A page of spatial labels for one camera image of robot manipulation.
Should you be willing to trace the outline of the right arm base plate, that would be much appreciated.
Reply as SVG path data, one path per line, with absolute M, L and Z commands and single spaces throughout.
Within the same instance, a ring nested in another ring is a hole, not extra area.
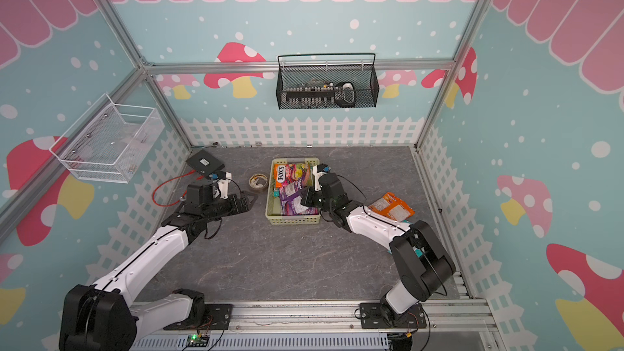
M 427 327 L 425 312 L 420 304 L 397 314 L 381 302 L 363 302 L 355 309 L 354 317 L 360 321 L 363 329 L 396 328 L 412 332 Z

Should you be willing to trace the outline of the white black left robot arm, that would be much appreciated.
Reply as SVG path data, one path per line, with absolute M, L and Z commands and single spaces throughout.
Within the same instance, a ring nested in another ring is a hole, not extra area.
M 154 235 L 128 259 L 91 285 L 66 295 L 59 333 L 61 350 L 128 350 L 155 331 L 203 330 L 209 322 L 203 293 L 177 289 L 138 308 L 133 303 L 147 284 L 198 237 L 210 238 L 209 223 L 250 211 L 258 196 L 229 193 L 227 182 L 190 185 L 185 200 Z

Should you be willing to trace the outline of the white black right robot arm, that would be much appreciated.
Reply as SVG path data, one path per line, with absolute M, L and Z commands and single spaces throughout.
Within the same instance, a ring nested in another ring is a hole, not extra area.
M 408 224 L 375 214 L 368 206 L 351 200 L 341 177 L 327 169 L 313 172 L 313 177 L 315 185 L 302 194 L 305 206 L 327 213 L 337 227 L 391 252 L 399 281 L 380 300 L 389 320 L 401 318 L 413 306 L 445 289 L 456 267 L 428 223 L 419 220 Z

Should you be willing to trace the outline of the green plastic basket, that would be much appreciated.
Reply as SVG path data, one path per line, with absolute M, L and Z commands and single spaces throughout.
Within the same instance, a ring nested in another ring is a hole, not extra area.
M 314 187 L 314 177 L 312 175 L 312 168 L 315 165 L 320 164 L 318 158 L 291 158 L 291 159 L 274 159 L 271 163 L 271 171 L 269 175 L 268 192 L 266 196 L 266 209 L 265 216 L 271 225 L 298 225 L 298 224 L 318 224 L 320 221 L 320 214 L 317 215 L 282 215 L 280 209 L 280 198 L 278 189 L 274 187 L 273 178 L 273 165 L 275 163 L 307 163 L 311 167 L 311 177 L 309 181 L 309 187 Z M 301 202 L 301 198 L 296 198 L 294 201 Z

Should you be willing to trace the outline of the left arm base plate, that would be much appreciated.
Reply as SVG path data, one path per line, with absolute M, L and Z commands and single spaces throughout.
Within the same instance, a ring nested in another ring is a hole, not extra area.
M 194 306 L 190 316 L 164 328 L 164 331 L 228 330 L 232 318 L 232 304 L 203 304 Z

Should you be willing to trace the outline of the purple Fox's berries bag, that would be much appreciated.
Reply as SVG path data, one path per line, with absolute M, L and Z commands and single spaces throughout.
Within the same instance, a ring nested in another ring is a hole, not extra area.
M 317 215 L 319 210 L 314 207 L 303 206 L 297 201 L 282 201 L 280 203 L 282 215 Z

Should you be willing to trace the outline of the purple candy bag back side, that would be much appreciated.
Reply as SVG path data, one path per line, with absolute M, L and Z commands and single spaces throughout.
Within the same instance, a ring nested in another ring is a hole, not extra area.
M 304 180 L 295 180 L 287 185 L 284 185 L 278 189 L 279 199 L 281 204 L 292 202 L 294 199 L 301 196 L 301 192 L 308 188 L 309 185 Z

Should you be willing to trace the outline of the yellow Fox's fruits bag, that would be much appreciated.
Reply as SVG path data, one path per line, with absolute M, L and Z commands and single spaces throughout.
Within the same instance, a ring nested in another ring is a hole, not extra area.
M 275 163 L 273 165 L 274 187 L 280 189 L 294 182 L 309 184 L 311 167 L 307 163 Z

